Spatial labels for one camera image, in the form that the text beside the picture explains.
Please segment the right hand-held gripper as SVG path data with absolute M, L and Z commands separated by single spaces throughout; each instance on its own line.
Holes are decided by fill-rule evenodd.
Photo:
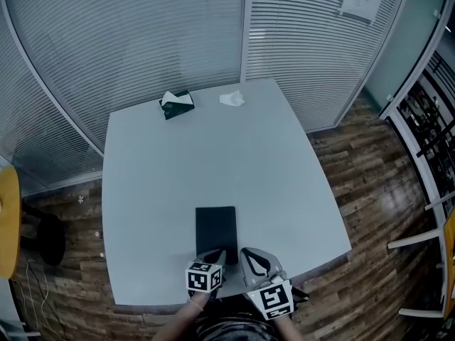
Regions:
M 274 275 L 269 285 L 246 293 L 265 320 L 294 312 L 291 282 L 284 273 L 280 273 L 283 268 L 275 255 L 258 248 L 244 247 L 240 250 L 239 260 L 246 286 L 255 285 L 256 276 Z

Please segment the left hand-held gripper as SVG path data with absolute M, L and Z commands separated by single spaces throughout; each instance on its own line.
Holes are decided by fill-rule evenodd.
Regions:
M 185 270 L 186 289 L 201 293 L 212 293 L 223 284 L 227 252 L 213 249 L 197 255 L 198 261 L 188 263 Z

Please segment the black notebook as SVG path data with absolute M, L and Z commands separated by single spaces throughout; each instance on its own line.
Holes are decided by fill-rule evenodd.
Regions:
M 238 263 L 236 209 L 228 207 L 196 208 L 196 255 L 222 249 L 227 265 Z

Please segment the person's right forearm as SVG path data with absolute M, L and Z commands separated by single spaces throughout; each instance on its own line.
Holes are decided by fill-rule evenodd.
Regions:
M 289 316 L 280 316 L 273 319 L 273 322 L 283 341 L 300 341 L 300 334 L 294 327 Z

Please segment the person's left forearm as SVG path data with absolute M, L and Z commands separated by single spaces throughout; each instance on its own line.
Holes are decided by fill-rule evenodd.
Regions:
M 195 292 L 183 307 L 154 335 L 152 341 L 179 341 L 210 299 L 209 293 Z

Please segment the person's dark clothing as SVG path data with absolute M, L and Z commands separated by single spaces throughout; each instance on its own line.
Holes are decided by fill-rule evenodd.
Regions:
M 280 341 L 275 327 L 244 296 L 208 303 L 193 326 L 192 341 Z

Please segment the dark green tissue box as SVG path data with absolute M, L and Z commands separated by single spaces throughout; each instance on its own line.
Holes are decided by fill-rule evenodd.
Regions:
M 195 109 L 193 99 L 188 90 L 177 94 L 167 91 L 159 101 L 159 104 L 164 113 L 165 120 L 172 119 Z

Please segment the crumpled white tissue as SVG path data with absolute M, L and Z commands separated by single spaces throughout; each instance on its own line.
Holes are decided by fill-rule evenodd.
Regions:
M 222 94 L 219 96 L 219 102 L 231 107 L 241 107 L 244 103 L 244 96 L 239 90 L 229 94 Z

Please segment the white furniture leg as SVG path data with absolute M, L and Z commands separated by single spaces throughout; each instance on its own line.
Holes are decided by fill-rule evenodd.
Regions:
M 0 334 L 2 334 L 7 340 L 21 337 L 29 338 L 41 336 L 39 331 L 25 331 L 21 322 L 10 323 L 5 320 L 0 320 Z

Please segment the round wooden table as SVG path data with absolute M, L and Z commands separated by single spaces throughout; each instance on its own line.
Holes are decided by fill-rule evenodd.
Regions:
M 21 235 L 22 214 L 39 220 L 34 238 Z M 65 254 L 65 228 L 54 214 L 27 205 L 21 196 L 18 173 L 13 166 L 0 170 L 0 278 L 11 279 L 19 249 L 36 251 L 50 266 L 57 266 Z

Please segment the black display shelf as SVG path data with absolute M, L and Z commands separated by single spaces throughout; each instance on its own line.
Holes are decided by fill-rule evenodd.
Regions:
M 455 70 L 435 52 L 397 107 L 426 160 L 439 197 L 455 191 Z

